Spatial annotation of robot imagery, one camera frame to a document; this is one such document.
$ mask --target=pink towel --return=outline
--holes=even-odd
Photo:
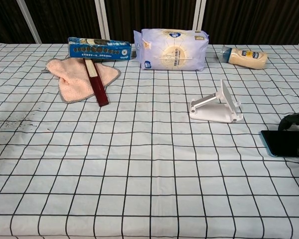
[[[121,72],[113,67],[95,63],[105,86],[116,80]],[[66,103],[85,100],[94,95],[82,58],[51,60],[46,68],[59,79],[61,98]]]

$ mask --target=logo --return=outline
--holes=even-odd
[[[180,33],[179,32],[172,32],[169,34],[171,37],[174,37],[174,38],[177,38],[180,36]]]
[[[144,62],[144,66],[145,66],[145,68],[147,68],[147,69],[151,68],[151,65],[150,65],[150,62],[149,62],[149,61],[145,61],[145,62]]]
[[[253,58],[257,59],[259,57],[259,53],[258,52],[253,52]]]
[[[161,63],[167,68],[173,69],[182,66],[186,61],[184,50],[178,46],[171,46],[162,53]]]
[[[195,40],[205,40],[203,36],[195,36]]]
[[[151,47],[151,44],[149,42],[146,42],[143,40],[143,45],[144,45],[144,48],[149,48]]]

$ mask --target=bottle label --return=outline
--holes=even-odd
[[[253,52],[253,51],[241,51],[242,56],[248,56],[257,59],[259,57],[258,52]]]

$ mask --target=flour bag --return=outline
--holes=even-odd
[[[203,31],[142,29],[134,31],[134,41],[142,69],[204,69],[208,35]]]

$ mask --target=blue box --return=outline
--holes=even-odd
[[[70,57],[89,59],[130,60],[132,47],[127,41],[90,38],[68,38]]]

